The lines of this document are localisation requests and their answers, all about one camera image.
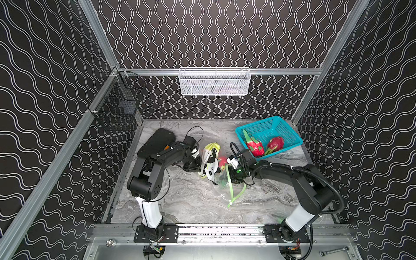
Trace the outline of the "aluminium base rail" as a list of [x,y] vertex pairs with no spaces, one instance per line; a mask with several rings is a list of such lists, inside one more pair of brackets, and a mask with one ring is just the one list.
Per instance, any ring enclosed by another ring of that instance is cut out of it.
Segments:
[[138,226],[133,241],[144,244],[307,244],[312,237],[349,239],[351,233],[344,225],[331,224],[315,225],[312,235],[309,227],[291,235],[279,224],[164,224],[159,236]]

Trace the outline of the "red dragon fruit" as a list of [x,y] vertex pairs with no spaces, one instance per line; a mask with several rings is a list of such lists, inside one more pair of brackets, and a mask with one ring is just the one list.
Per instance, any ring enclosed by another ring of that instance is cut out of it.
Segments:
[[272,138],[267,146],[264,155],[270,155],[284,148],[284,139],[281,136]]
[[247,130],[243,130],[245,143],[248,147],[248,150],[252,153],[252,155],[256,158],[263,157],[265,154],[264,147],[262,143],[257,140],[251,133]]
[[228,164],[227,163],[227,157],[226,156],[222,156],[218,158],[218,168],[222,171],[225,166]]

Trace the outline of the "silver wrench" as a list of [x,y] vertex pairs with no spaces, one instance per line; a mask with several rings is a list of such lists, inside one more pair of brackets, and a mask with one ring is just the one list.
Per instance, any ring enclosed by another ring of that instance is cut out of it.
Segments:
[[348,250],[349,250],[349,247],[342,247],[342,248],[337,248],[337,249],[332,249],[332,250],[327,250],[327,251],[320,251],[320,256],[325,257],[327,255],[335,254],[338,252],[344,252]]

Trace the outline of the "teal plastic perforated basket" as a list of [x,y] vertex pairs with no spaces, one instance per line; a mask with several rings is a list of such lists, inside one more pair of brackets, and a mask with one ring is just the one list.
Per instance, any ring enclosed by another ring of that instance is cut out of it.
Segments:
[[303,144],[303,140],[298,133],[285,120],[278,116],[258,120],[239,126],[235,129],[235,133],[237,134],[237,137],[242,145],[245,148],[248,148],[244,137],[244,130],[246,130],[249,134],[252,134],[253,137],[260,141],[263,146],[266,146],[272,138],[283,138],[284,145],[282,149],[263,157],[256,157],[257,161],[265,160]]

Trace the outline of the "clear zip-top bag green seal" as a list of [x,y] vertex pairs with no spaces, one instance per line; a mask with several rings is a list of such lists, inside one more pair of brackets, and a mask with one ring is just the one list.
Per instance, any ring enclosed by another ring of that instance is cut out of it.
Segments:
[[247,184],[237,179],[240,173],[238,160],[234,156],[226,157],[218,143],[209,143],[202,149],[199,175],[214,185],[214,191],[227,201],[228,207],[247,189]]

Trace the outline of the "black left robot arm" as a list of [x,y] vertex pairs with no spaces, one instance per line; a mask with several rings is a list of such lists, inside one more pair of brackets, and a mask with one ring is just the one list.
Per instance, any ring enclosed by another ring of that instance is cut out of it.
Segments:
[[198,172],[202,159],[195,138],[187,135],[183,141],[177,141],[174,133],[162,128],[153,133],[137,156],[126,187],[141,210],[141,225],[137,233],[154,242],[164,235],[164,222],[158,204],[161,198],[158,196],[167,167],[182,163],[186,172]]

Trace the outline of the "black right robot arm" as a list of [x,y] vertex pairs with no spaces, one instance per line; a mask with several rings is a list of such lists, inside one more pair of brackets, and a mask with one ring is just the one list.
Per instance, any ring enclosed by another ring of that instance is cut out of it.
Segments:
[[256,160],[245,149],[240,154],[230,156],[225,169],[232,183],[245,183],[250,177],[273,180],[294,189],[299,204],[278,229],[281,239],[287,242],[297,239],[300,231],[319,216],[338,214],[345,208],[345,202],[337,189],[313,164],[292,166]]

